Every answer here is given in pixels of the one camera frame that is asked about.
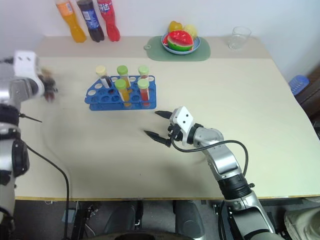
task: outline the blue plate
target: blue plate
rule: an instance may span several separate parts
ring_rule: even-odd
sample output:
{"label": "blue plate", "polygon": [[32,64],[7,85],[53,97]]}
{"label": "blue plate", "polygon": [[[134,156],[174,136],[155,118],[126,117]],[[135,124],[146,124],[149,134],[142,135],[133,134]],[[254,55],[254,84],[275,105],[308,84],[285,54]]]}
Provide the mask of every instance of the blue plate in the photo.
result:
{"label": "blue plate", "polygon": [[169,47],[167,47],[165,44],[164,44],[164,39],[165,37],[168,35],[168,33],[164,34],[161,38],[161,44],[162,46],[164,47],[165,50],[167,50],[168,52],[170,53],[173,53],[173,54],[177,54],[177,55],[187,55],[187,54],[190,54],[190,53],[193,53],[195,50],[197,50],[197,48],[200,46],[200,37],[196,37],[194,40],[193,40],[193,49],[190,50],[190,51],[175,51],[175,50],[172,50],[170,49]]}

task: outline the white table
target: white table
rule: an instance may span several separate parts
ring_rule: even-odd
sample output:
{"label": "white table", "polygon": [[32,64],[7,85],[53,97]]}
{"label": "white table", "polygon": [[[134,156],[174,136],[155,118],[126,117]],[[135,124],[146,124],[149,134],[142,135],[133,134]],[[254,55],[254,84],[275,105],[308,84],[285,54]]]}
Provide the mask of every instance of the white table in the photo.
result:
{"label": "white table", "polygon": [[[225,140],[247,146],[246,178],[255,183],[258,197],[320,195],[320,141],[258,40],[234,52],[222,38],[208,38],[211,58],[199,62],[150,60],[142,50],[147,40],[75,44],[47,38],[37,49],[59,93],[52,104],[44,99],[22,104],[22,113],[43,120],[21,119],[22,139],[67,172],[73,200],[221,199],[202,153],[178,152],[143,132],[165,137],[169,121],[154,111],[179,106],[197,123],[220,130]],[[127,65],[129,74],[137,75],[142,64],[156,78],[156,109],[89,110],[84,97],[96,81],[97,65],[105,65],[109,75]],[[228,147],[243,167],[241,147]],[[61,174],[31,152],[29,158],[29,171],[17,179],[16,198],[63,200]]]}

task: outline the bottle cap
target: bottle cap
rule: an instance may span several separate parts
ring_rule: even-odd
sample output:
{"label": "bottle cap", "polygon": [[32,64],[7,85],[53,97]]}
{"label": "bottle cap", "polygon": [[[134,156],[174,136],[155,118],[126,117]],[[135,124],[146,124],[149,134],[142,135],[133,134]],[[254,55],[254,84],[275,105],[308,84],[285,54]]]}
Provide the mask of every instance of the bottle cap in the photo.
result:
{"label": "bottle cap", "polygon": [[115,85],[116,89],[126,89],[127,88],[126,81],[122,78],[115,81],[114,85]]}
{"label": "bottle cap", "polygon": [[104,76],[104,75],[107,75],[107,70],[105,66],[99,65],[99,66],[96,66],[95,73],[98,74],[99,76]]}
{"label": "bottle cap", "polygon": [[147,78],[140,78],[138,81],[138,88],[140,89],[147,89],[149,85],[149,80]]}
{"label": "bottle cap", "polygon": [[149,74],[149,68],[146,65],[141,65],[138,70],[139,70],[140,75],[148,75]]}
{"label": "bottle cap", "polygon": [[125,65],[118,66],[116,68],[116,71],[119,75],[126,75],[128,74],[128,68]]}

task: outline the test tube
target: test tube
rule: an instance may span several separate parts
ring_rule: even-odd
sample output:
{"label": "test tube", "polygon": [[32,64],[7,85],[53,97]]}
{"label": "test tube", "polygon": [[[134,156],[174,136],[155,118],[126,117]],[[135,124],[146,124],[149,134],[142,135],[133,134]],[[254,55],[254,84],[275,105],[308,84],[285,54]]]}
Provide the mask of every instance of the test tube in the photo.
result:
{"label": "test tube", "polygon": [[[116,89],[118,90],[122,101],[129,102],[130,101],[130,96],[129,96],[129,92],[127,90],[126,81],[124,79],[120,78],[117,81],[115,81],[114,85],[115,85]],[[124,106],[125,107],[130,107],[131,103],[125,103]]]}
{"label": "test tube", "polygon": [[131,84],[130,84],[130,81],[129,81],[129,78],[128,78],[128,68],[127,68],[127,66],[125,66],[125,65],[118,66],[116,68],[116,71],[120,75],[120,78],[125,80],[126,87],[130,88]]}
{"label": "test tube", "polygon": [[111,88],[112,82],[110,77],[107,75],[105,66],[99,65],[95,68],[95,73],[100,77],[100,81],[106,89]]}
{"label": "test tube", "polygon": [[146,65],[141,65],[138,69],[140,74],[140,79],[149,80],[149,68]]}
{"label": "test tube", "polygon": [[[140,95],[142,101],[149,101],[149,79],[148,78],[141,78],[138,81],[138,88],[140,90]],[[143,102],[143,106],[149,107],[150,103],[149,102]]]}

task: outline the yellow fruit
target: yellow fruit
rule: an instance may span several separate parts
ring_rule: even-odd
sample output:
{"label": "yellow fruit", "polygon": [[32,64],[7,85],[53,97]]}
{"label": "yellow fruit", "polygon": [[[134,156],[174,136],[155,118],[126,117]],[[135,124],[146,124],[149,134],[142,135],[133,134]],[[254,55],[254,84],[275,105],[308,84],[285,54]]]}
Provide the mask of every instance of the yellow fruit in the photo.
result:
{"label": "yellow fruit", "polygon": [[185,25],[183,30],[189,33],[193,39],[195,39],[198,35],[196,27],[192,24]]}
{"label": "yellow fruit", "polygon": [[176,21],[170,22],[168,32],[171,33],[176,30],[182,30],[182,24],[180,22],[176,22]]}

